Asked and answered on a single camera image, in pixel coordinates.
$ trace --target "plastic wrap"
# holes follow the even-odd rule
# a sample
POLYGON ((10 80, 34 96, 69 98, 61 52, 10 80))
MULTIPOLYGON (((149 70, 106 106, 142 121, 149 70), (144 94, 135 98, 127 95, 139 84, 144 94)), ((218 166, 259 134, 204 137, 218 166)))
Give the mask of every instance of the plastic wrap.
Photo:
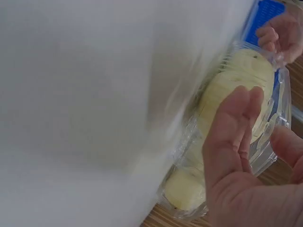
MULTIPOLYGON (((276 61, 272 53, 265 52, 257 46, 245 42, 234 42, 217 73, 230 69, 235 70, 231 64, 231 59, 241 49, 261 53, 272 64, 273 68, 276 68, 276 61)), ((273 92, 268 100, 267 108, 263 112, 261 122, 258 128, 253 130, 253 136, 255 135, 256 139, 251 143, 249 159, 252 172, 255 175, 259 175, 276 161, 276 155, 269 142, 274 127, 284 125, 290 128, 291 126, 291 93, 288 70, 281 68, 276 77, 277 83, 271 88, 273 92)), ((199 116, 199 111, 196 111, 188 126, 184 128, 180 145, 176 149, 175 164, 165 176, 158 191, 159 203, 179 219, 194 219, 207 213, 204 165, 201 152, 206 135, 199 130, 198 121, 200 123, 202 121, 202 124, 206 123, 199 116)))

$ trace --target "wooden surface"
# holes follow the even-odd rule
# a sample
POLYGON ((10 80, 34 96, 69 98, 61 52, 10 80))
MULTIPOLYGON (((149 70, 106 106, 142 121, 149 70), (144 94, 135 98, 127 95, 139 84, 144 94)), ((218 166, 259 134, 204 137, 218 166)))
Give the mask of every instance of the wooden surface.
MULTIPOLYGON (((292 103, 303 111, 303 56, 288 66, 290 71, 292 103)), ((292 119, 292 130, 303 138, 303 125, 295 118, 292 119)), ((291 169, 282 160, 277 160, 258 178, 266 185, 280 185, 288 182, 291 169)), ((207 216, 192 222, 174 219, 164 208, 156 205, 141 227, 210 227, 207 216)))

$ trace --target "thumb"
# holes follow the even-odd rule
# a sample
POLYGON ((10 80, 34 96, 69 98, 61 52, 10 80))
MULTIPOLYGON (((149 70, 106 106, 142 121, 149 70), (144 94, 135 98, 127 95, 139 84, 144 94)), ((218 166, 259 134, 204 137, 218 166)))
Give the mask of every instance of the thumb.
POLYGON ((288 50, 283 51, 283 61, 286 63, 293 63, 302 54, 303 46, 300 44, 292 44, 288 50))
POLYGON ((275 154, 293 169, 291 183, 303 183, 303 139, 290 129, 277 126, 270 143, 275 154))

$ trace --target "finger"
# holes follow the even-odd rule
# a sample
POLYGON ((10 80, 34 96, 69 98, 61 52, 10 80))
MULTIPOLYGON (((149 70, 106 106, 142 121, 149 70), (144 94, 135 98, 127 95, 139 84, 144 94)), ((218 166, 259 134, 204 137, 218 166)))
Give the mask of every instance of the finger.
POLYGON ((247 173, 251 173, 248 156, 250 150, 252 128, 255 125, 256 120, 260 115, 263 98, 264 98, 263 90, 260 87, 254 87, 250 91, 250 103, 243 114, 247 117, 249 122, 246 127, 244 136, 242 138, 241 144, 239 146, 238 153, 241 159, 243 171, 247 173))
POLYGON ((270 52, 274 52, 277 47, 274 43, 267 43, 263 46, 260 46, 263 50, 266 50, 266 51, 270 51, 270 52))
POLYGON ((274 43, 279 38, 278 34, 275 32, 275 30, 271 27, 271 29, 264 35, 261 36, 258 40, 258 45, 260 47, 263 47, 264 45, 268 43, 274 43))
POLYGON ((257 35, 258 38, 262 38, 262 37, 266 36, 267 34, 270 34, 270 35, 273 35, 273 36, 275 36, 275 34, 277 35, 274 28, 269 26, 269 25, 265 25, 265 26, 259 28, 256 31, 256 35, 257 35))
POLYGON ((293 169, 291 182, 303 182, 303 140, 290 129, 277 126, 270 143, 275 154, 293 169))
POLYGON ((289 47, 287 51, 283 52, 284 61, 286 63, 293 63, 303 51, 303 46, 299 44, 293 44, 289 47))
POLYGON ((207 190, 211 190, 226 175, 242 171, 238 148, 245 128, 239 135, 239 126, 249 102, 250 93, 240 86, 223 100, 217 110, 203 145, 207 190))

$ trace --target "white surface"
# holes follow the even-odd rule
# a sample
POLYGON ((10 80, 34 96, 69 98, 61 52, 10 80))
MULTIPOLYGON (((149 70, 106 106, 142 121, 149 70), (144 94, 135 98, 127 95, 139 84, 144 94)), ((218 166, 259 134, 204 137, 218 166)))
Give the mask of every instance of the white surface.
POLYGON ((0 226, 139 226, 252 2, 2 0, 0 226))

